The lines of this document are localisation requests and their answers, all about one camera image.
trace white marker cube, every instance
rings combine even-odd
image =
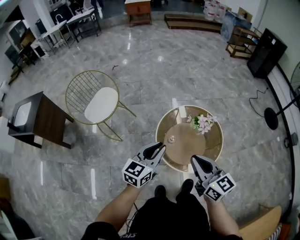
[[[140,188],[152,179],[153,169],[132,159],[128,159],[122,169],[123,180]]]
[[[210,183],[205,189],[204,194],[211,200],[219,202],[224,198],[232,189],[236,187],[236,183],[229,173],[218,178],[216,181]]]

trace white seat cushion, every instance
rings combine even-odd
[[[118,104],[118,93],[113,88],[101,88],[84,111],[87,120],[96,123],[108,118]]]

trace forearm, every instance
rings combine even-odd
[[[236,221],[228,213],[222,201],[206,201],[208,215],[210,217],[210,227],[222,236],[236,235],[240,237],[239,227]]]
[[[136,187],[127,186],[98,214],[95,221],[110,223],[119,231],[128,218],[140,191]]]

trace faucet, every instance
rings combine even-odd
[[[57,16],[60,16],[62,19],[63,19],[63,17],[62,17],[62,15],[60,15],[60,14],[57,14],[57,15],[55,16],[56,23],[59,24],[59,22],[58,22],[58,20],[57,20]]]

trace black shoe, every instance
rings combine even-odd
[[[163,185],[158,185],[154,191],[155,197],[166,197],[166,190]]]
[[[190,193],[193,189],[193,186],[194,186],[194,181],[192,179],[186,179],[181,186],[180,192]]]

